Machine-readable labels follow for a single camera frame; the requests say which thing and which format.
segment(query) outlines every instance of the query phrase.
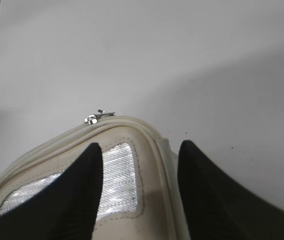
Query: cream leather bag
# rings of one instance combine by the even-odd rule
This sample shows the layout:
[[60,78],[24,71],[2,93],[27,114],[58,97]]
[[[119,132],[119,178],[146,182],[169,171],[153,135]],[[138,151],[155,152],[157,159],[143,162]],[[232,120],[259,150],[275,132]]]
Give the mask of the cream leather bag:
[[17,159],[0,176],[0,216],[52,183],[96,142],[104,180],[92,239],[190,239],[169,141],[139,119],[114,115],[99,110]]

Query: stitching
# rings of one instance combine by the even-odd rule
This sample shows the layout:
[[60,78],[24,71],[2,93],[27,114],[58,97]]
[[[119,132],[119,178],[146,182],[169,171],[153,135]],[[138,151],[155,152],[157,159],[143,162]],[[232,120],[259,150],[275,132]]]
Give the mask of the stitching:
[[[142,175],[141,175],[141,167],[140,167],[140,161],[139,161],[139,155],[136,151],[136,146],[135,144],[133,143],[133,141],[129,138],[129,137],[117,137],[114,139],[114,141],[110,144],[107,144],[107,145],[103,145],[101,146],[101,149],[102,151],[107,151],[109,149],[111,149],[112,147],[114,147],[114,145],[120,145],[120,144],[123,144],[123,143],[127,143],[129,145],[131,145],[131,150],[132,150],[132,153],[136,156],[136,162],[137,162],[137,172],[139,174],[139,182],[136,182],[136,187],[139,191],[138,194],[141,195],[140,197],[137,196],[137,199],[138,199],[138,205],[139,205],[139,199],[140,201],[142,201],[142,209],[139,211],[139,213],[135,216],[122,216],[122,217],[116,217],[116,218],[111,218],[110,220],[104,220],[103,223],[101,223],[99,226],[101,227],[103,224],[106,224],[107,222],[109,221],[113,221],[113,220],[118,220],[118,219],[136,219],[138,217],[140,217],[144,211],[145,211],[145,194],[144,194],[144,184],[143,184],[143,181],[142,181]],[[38,174],[35,174],[35,175],[31,175],[29,176],[28,178],[24,179],[24,180],[21,180],[19,182],[17,182],[16,184],[14,184],[12,187],[10,187],[10,189],[6,190],[5,192],[3,192],[1,195],[0,195],[0,199],[2,199],[4,196],[5,198],[3,199],[3,201],[1,202],[0,204],[0,208],[1,208],[1,205],[5,202],[5,200],[16,190],[18,190],[20,187],[22,187],[23,185],[25,184],[29,184],[34,182],[34,181],[37,181],[41,178],[43,178],[43,175],[44,174],[47,174],[47,173],[52,173],[52,172],[55,172],[55,170],[59,169],[59,170],[65,170],[68,166],[70,166],[75,160],[72,160],[68,163],[65,163],[63,165],[61,165],[60,167],[54,167],[54,168],[51,168],[49,170],[46,170],[46,171],[42,171]]]
[[139,161],[139,155],[136,151],[136,146],[133,143],[133,141],[128,138],[128,137],[121,137],[121,138],[116,138],[118,141],[114,141],[113,144],[110,144],[109,146],[113,146],[116,142],[120,142],[121,140],[127,140],[128,142],[122,142],[122,143],[118,143],[119,144],[123,144],[123,143],[128,143],[129,145],[131,145],[131,150],[132,153],[134,153],[134,155],[136,156],[136,162],[137,162],[137,169],[138,169],[138,175],[139,175],[139,182],[137,183],[137,188],[142,191],[138,191],[138,193],[141,195],[140,197],[138,196],[138,205],[139,205],[139,199],[142,201],[142,209],[140,210],[140,212],[135,215],[135,216],[122,216],[122,217],[115,217],[115,218],[110,218],[109,220],[104,220],[102,223],[100,223],[98,226],[95,226],[94,231],[97,231],[100,227],[102,227],[104,224],[110,222],[110,221],[114,221],[114,220],[119,220],[119,219],[136,219],[138,217],[140,217],[144,211],[145,211],[145,195],[144,195],[144,184],[142,181],[142,175],[141,175],[141,167],[140,167],[140,161]]

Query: leather surface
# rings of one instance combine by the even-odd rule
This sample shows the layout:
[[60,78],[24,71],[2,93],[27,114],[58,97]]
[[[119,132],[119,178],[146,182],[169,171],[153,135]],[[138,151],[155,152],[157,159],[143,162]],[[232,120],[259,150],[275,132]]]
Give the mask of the leather surface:
[[6,196],[16,188],[67,168],[85,147],[93,142],[98,142],[102,151],[120,143],[130,144],[134,152],[136,171],[140,176],[139,185],[142,186],[138,191],[141,205],[137,213],[131,216],[118,213],[102,218],[95,225],[93,239],[174,240],[171,204],[169,196],[165,195],[168,186],[160,178],[165,175],[162,160],[158,158],[160,154],[154,152],[144,135],[132,127],[120,126],[106,130],[58,156],[17,174],[0,189],[0,206]]

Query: zipper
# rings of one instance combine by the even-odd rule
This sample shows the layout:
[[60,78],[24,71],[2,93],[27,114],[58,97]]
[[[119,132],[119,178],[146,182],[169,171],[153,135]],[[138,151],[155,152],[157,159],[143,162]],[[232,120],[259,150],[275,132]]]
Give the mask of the zipper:
[[97,111],[99,112],[98,114],[89,115],[88,117],[85,118],[84,122],[86,124],[89,124],[89,125],[97,124],[98,121],[101,118],[111,117],[111,116],[114,116],[116,114],[115,112],[107,112],[107,111],[103,111],[101,109],[99,109]]

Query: gray floor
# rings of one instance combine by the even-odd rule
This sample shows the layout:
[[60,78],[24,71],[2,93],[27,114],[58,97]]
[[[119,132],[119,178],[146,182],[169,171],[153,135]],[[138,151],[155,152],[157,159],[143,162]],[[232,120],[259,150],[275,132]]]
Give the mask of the gray floor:
[[284,0],[2,1],[0,173],[97,109],[284,208]]

